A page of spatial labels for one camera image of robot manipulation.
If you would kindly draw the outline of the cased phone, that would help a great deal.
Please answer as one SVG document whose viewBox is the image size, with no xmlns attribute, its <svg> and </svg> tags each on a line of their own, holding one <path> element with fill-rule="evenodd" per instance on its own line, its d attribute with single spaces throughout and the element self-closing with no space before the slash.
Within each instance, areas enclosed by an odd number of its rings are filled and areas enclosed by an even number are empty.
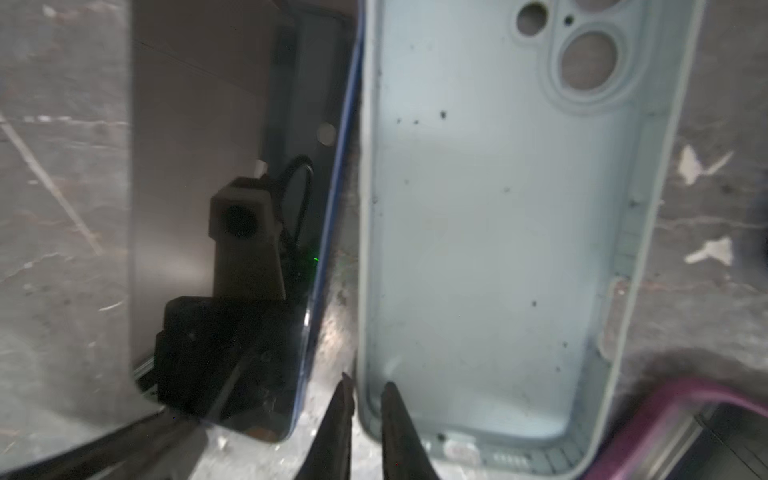
<svg viewBox="0 0 768 480">
<path fill-rule="evenodd" d="M 158 403 L 263 442 L 312 369 L 361 1 L 132 3 L 129 332 Z"/>
</svg>

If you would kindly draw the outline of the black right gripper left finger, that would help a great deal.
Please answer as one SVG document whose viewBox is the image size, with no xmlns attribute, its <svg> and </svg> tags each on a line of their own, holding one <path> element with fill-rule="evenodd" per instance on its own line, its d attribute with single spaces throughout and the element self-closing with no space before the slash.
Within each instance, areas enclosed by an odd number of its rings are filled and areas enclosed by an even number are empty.
<svg viewBox="0 0 768 480">
<path fill-rule="evenodd" d="M 354 410 L 354 383 L 343 373 L 295 480 L 350 479 Z"/>
</svg>

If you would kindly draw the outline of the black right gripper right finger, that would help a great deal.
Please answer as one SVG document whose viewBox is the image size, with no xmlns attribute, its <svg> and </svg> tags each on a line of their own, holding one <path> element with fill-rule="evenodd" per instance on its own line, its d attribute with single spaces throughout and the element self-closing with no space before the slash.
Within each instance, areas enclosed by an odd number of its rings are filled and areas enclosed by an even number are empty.
<svg viewBox="0 0 768 480">
<path fill-rule="evenodd" d="M 381 395 L 383 478 L 439 480 L 394 382 Z"/>
</svg>

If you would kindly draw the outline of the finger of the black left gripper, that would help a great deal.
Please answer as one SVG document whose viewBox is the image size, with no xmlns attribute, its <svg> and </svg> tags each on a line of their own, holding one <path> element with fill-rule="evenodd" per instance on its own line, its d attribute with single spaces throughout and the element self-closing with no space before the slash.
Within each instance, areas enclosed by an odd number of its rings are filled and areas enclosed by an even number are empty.
<svg viewBox="0 0 768 480">
<path fill-rule="evenodd" d="M 195 417 L 162 410 L 3 479 L 188 479 L 207 448 Z"/>
</svg>

